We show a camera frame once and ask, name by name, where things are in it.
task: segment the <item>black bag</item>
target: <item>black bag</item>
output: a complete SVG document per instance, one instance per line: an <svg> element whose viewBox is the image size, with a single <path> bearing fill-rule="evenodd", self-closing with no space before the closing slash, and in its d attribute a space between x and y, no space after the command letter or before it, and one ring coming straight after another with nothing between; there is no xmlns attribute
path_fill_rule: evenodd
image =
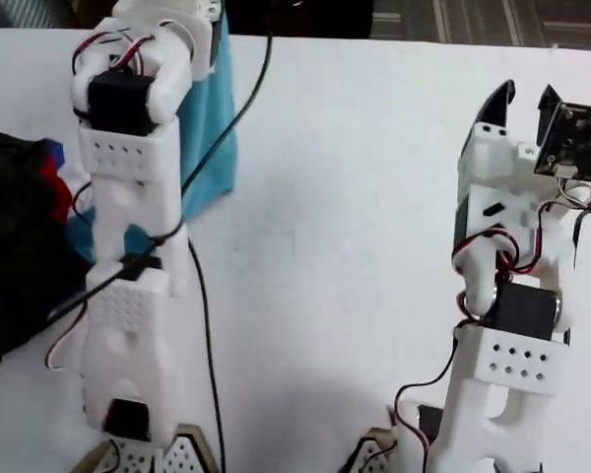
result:
<svg viewBox="0 0 591 473"><path fill-rule="evenodd" d="M90 267L53 218L59 196L48 159L47 142L0 133L0 361L46 328Z"/></svg>

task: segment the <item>perforated foot plate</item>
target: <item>perforated foot plate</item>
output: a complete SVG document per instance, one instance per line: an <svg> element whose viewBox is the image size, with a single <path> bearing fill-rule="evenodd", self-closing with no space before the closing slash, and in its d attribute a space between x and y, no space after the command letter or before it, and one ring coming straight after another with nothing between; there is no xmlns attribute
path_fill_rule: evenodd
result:
<svg viewBox="0 0 591 473"><path fill-rule="evenodd" d="M106 441L86 455L72 473L217 473L215 460L197 427L180 429L165 452L124 440L116 444L119 462L116 449Z"/></svg>
<svg viewBox="0 0 591 473"><path fill-rule="evenodd" d="M393 439L389 431L371 429L363 436L353 454L339 473L389 473L389 454L381 453L389 448Z"/></svg>

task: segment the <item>teal fabric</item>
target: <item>teal fabric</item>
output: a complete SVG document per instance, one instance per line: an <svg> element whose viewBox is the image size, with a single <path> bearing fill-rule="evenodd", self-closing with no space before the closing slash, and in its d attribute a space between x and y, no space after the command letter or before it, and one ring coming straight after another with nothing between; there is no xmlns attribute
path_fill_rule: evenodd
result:
<svg viewBox="0 0 591 473"><path fill-rule="evenodd" d="M181 177L183 182L234 116L230 38L226 21L224 21L215 73L205 81L193 84L177 114L181 132ZM197 214L220 195L233 189L236 158L236 137L232 132L184 196L182 211L186 219ZM88 211L85 216L88 220L93 221L95 209ZM92 231L89 226L73 217L68 222L67 235L84 257L94 261ZM147 238L144 232L137 227L131 227L125 235L125 250L140 252L146 246Z"/></svg>

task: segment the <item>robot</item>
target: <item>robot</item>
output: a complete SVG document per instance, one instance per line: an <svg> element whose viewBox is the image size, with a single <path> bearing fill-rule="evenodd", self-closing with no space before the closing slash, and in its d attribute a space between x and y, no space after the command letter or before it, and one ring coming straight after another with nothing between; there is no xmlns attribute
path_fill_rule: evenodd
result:
<svg viewBox="0 0 591 473"><path fill-rule="evenodd" d="M507 81L487 99L458 162L452 262L465 282L458 304L466 320L441 376L397 394L389 471L469 473L484 458L497 473L543 471L544 416L580 307L575 252L591 214L591 106L565 103L548 86L537 141L521 143L506 128L514 95ZM571 210L580 212L575 229L564 218ZM519 275L539 287L516 282ZM449 368L443 409L400 401ZM483 406L492 385L508 396L490 419Z"/></svg>
<svg viewBox="0 0 591 473"><path fill-rule="evenodd" d="M84 411L113 440L96 473L173 471L173 459L174 471L213 472L212 451L223 452L214 380L208 368L189 367L209 360L182 218L176 116L193 82L214 69L222 18L220 0L119 0L74 53L73 106L97 209ZM130 225L150 236L142 254L125 252Z"/></svg>

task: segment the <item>white table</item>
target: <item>white table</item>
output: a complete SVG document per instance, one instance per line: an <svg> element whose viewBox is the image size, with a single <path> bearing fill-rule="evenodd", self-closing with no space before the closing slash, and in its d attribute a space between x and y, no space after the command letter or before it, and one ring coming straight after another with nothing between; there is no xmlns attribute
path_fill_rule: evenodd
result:
<svg viewBox="0 0 591 473"><path fill-rule="evenodd" d="M0 130L51 136L73 161L68 61L82 35L0 31ZM263 50L261 38L233 39L238 104ZM337 471L365 429L386 426L399 384L440 370L462 287L448 259L456 162L478 107L507 78L518 86L511 131L531 140L548 82L591 103L591 52L276 41L238 129L237 189L191 226L230 473ZM591 218L578 271L588 306L548 420L549 473L591 471ZM65 472L98 438L80 381L43 370L59 328L0 369L1 473ZM442 403L445 389L415 396Z"/></svg>

